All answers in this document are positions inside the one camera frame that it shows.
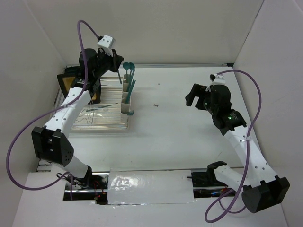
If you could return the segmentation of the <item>teal spoon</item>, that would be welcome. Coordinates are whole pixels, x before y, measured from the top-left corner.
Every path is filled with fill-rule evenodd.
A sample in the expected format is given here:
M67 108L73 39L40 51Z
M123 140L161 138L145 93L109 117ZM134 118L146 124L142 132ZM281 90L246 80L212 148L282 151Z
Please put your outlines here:
M128 80L128 70L130 69L130 63L124 62L123 63L123 68L125 69L126 80Z
M135 70L135 65L132 62L130 62L129 66L130 66L130 74L129 74L128 82L130 83L131 79L132 79L132 75L133 75L134 70Z

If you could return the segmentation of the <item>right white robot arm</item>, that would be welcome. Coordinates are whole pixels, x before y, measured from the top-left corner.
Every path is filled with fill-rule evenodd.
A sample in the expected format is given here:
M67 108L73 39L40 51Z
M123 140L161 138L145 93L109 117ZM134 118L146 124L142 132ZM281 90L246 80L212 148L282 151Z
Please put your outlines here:
M235 191L246 208L257 213L280 204L290 183L280 178L263 157L256 143L248 136L248 127L241 113L232 109L231 93L225 85L202 86L194 84L186 95L186 105L191 106L198 97L196 108L212 116L213 123L230 142L239 159L247 168L245 179L225 162L217 161L207 166L205 181L211 185L223 183Z

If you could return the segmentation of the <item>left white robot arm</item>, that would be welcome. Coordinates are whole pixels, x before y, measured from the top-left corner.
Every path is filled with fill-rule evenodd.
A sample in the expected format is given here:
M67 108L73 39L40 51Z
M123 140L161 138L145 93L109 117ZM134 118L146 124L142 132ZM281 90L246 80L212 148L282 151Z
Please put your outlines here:
M31 132L36 157L71 173L83 189L93 184L92 170L74 155L68 136L81 110L101 91L100 77L107 71L118 72L123 60L115 49L111 54L103 47L81 52L79 67L66 73L74 79L60 109L43 127L35 127Z

